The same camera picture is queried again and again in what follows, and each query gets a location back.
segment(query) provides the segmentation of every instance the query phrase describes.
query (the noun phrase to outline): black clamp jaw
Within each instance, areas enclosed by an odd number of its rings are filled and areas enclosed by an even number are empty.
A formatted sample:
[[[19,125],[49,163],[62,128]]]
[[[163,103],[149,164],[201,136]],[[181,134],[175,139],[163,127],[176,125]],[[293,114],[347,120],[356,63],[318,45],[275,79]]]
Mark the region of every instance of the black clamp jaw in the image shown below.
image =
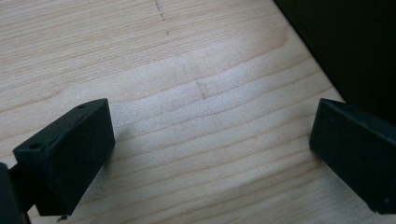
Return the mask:
[[[70,216],[115,146],[107,99],[76,106],[13,152],[18,164],[0,163],[0,223],[30,223],[40,216]]]

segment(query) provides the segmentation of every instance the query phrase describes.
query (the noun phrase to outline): light wood board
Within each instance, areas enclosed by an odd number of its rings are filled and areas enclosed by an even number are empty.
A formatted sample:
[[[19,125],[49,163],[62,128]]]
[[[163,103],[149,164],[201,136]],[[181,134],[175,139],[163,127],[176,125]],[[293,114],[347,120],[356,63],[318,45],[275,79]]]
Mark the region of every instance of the light wood board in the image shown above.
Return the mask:
[[[3,0],[0,55],[8,167],[75,105],[110,102],[114,153],[61,223],[396,222],[309,150],[319,98],[342,99],[272,1]]]

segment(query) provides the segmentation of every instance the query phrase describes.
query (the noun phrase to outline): wooden surface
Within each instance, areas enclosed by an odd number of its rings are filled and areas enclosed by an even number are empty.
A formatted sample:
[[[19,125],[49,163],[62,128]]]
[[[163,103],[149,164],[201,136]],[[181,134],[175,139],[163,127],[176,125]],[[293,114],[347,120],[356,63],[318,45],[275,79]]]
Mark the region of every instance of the wooden surface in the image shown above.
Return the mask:
[[[309,150],[341,100],[272,1],[0,2],[0,161],[106,97],[117,144],[62,223],[395,223]],[[33,223],[57,217],[29,212]]]

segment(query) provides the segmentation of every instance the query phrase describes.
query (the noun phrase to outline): wooden table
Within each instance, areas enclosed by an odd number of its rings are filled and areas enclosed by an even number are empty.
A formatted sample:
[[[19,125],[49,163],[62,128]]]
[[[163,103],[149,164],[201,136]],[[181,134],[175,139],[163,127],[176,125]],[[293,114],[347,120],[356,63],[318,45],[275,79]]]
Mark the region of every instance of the wooden table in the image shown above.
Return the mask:
[[[273,1],[4,0],[0,20],[1,162],[110,102],[114,153],[63,223],[396,222],[309,150],[341,98]]]

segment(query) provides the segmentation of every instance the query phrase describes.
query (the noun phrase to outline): pencil mark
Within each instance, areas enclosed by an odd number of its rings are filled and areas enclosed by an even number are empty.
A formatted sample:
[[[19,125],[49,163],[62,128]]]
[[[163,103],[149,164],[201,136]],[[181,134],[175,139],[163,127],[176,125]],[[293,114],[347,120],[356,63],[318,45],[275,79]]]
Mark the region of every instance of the pencil mark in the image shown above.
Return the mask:
[[[165,16],[163,15],[163,6],[161,6],[160,0],[155,0],[155,6],[157,7],[157,10],[160,12],[160,16],[165,21]]]

